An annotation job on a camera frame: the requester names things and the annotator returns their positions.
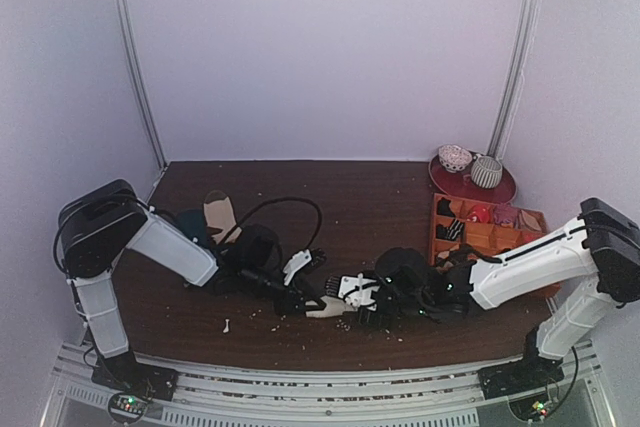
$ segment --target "beige sock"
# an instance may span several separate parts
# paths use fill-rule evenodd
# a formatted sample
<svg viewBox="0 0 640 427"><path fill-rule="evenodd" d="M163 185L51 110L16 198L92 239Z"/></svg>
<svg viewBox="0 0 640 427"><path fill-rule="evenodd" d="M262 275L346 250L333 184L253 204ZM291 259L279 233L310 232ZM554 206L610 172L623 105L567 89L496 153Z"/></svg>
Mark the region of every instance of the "beige sock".
<svg viewBox="0 0 640 427"><path fill-rule="evenodd" d="M220 190L212 190L204 199L204 217L207 221L207 235L216 244L219 244L227 232L236 225L231 200ZM240 228L234 230L227 242L235 242L240 232Z"/></svg>

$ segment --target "white wall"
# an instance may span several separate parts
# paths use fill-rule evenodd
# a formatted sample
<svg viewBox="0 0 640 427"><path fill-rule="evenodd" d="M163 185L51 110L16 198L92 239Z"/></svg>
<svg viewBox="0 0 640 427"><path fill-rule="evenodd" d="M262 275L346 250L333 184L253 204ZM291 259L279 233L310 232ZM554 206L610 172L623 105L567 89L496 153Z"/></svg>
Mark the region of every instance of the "white wall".
<svg viewBox="0 0 640 427"><path fill-rule="evenodd" d="M486 149L521 0L129 0L172 160Z"/></svg>
<svg viewBox="0 0 640 427"><path fill-rule="evenodd" d="M554 226L597 196L640 221L640 0L542 0L506 165ZM594 333L622 426L640 418L640 305Z"/></svg>
<svg viewBox="0 0 640 427"><path fill-rule="evenodd" d="M36 425L80 321L51 260L59 209L116 177L156 176L113 0L0 0L0 425Z"/></svg>

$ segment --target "orange compartment organizer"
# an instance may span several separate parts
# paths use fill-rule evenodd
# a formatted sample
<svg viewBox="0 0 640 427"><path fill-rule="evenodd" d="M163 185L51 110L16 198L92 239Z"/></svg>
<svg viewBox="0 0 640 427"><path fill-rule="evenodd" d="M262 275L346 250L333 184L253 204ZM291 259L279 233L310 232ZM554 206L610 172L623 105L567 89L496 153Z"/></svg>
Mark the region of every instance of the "orange compartment organizer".
<svg viewBox="0 0 640 427"><path fill-rule="evenodd" d="M464 224L464 230L461 237L455 241L449 241L436 238L436 227L442 225L449 227L455 219L453 217L438 215L438 202L442 199L450 201L449 208L455 215L455 219ZM451 195L435 194L433 196L433 205L431 211L431 226L429 231L429 262L433 265L438 260L438 254L455 250L461 244L469 244L479 252L486 255L498 255L507 250L515 249L521 245L532 242L535 239L543 237L549 232L547 222L542 212L529 209L517 208L518 213L524 211L529 218L535 219L540 226L540 231L530 230L527 226L516 225L516 227L502 227L493 223L493 210L497 204L480 202L472 199L463 199ZM480 223L467 220L469 213L476 206L484 207L489 212L489 222ZM553 297L561 287L561 283L547 286L543 289L532 292L529 295L536 297Z"/></svg>

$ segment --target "robotic hand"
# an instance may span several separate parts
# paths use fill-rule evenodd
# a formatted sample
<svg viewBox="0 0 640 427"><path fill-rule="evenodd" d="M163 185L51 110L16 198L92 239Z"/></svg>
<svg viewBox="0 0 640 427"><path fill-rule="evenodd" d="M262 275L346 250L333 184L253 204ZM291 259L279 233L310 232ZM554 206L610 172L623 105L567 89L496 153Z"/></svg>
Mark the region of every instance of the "robotic hand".
<svg viewBox="0 0 640 427"><path fill-rule="evenodd" d="M487 257L469 246L446 273L412 249L391 249L373 271L332 277L328 295L358 309L363 324L387 327L398 315L445 321L471 305L493 309L555 282L583 277L561 308L525 339L522 360L479 372L485 398L562 380L560 365L580 338L616 307L640 299L638 225L599 199L562 228L518 249Z"/></svg>
<svg viewBox="0 0 640 427"><path fill-rule="evenodd" d="M95 383L142 399L163 400L172 398L176 386L177 372L138 363L129 346L111 282L113 264L124 249L176 272L188 286L214 294L250 290L270 297L279 315L325 308L305 280L306 273L326 260L321 250L305 248L282 270L268 269L272 251L280 253L280 247L277 235L266 227L247 226L233 243L209 249L202 245L206 235L188 238L159 213L140 201L127 182L117 180L68 204L59 215L54 258L94 342ZM204 232L204 220L201 227ZM59 245L63 260L58 259Z"/></svg>

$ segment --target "metal frame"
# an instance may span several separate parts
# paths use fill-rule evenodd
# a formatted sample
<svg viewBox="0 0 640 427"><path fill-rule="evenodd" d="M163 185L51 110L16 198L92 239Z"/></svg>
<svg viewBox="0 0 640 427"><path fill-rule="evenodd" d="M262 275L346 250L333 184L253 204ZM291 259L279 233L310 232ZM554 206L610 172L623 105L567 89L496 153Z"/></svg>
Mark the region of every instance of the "metal frame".
<svg viewBox="0 0 640 427"><path fill-rule="evenodd" d="M522 70L532 43L533 30L540 0L522 0L516 42L511 56L507 82L502 94L498 118L491 135L487 155L502 160L513 126L518 99L523 85Z"/></svg>
<svg viewBox="0 0 640 427"><path fill-rule="evenodd" d="M127 66L129 67L129 76L131 79L131 85L136 96L136 103L138 110L142 116L145 131L151 142L151 148L155 156L158 168L163 170L167 167L167 159L162 150L160 144L160 137L156 124L153 121L153 115L151 113L151 107L149 106L149 98L144 86L142 78L142 70L140 68L140 60L138 59L138 53L134 42L133 28L131 27L131 18L129 16L129 7L127 0L115 0L116 7L118 9L118 17L120 19L120 29L122 33L122 39L124 41L124 49L127 56Z"/></svg>
<svg viewBox="0 0 640 427"><path fill-rule="evenodd" d="M42 427L57 427L66 399L99 409L113 391L91 383L82 359L89 344L63 344ZM591 341L577 345L579 378L589 385L601 427L615 427L600 363ZM478 425L477 409L505 402L484 400L476 372L516 358L427 369L369 372L283 372L220 367L138 355L179 372L172 402L156 401L145 421L167 426L345 427ZM91 364L94 354L87 356ZM566 386L575 363L563 364Z"/></svg>

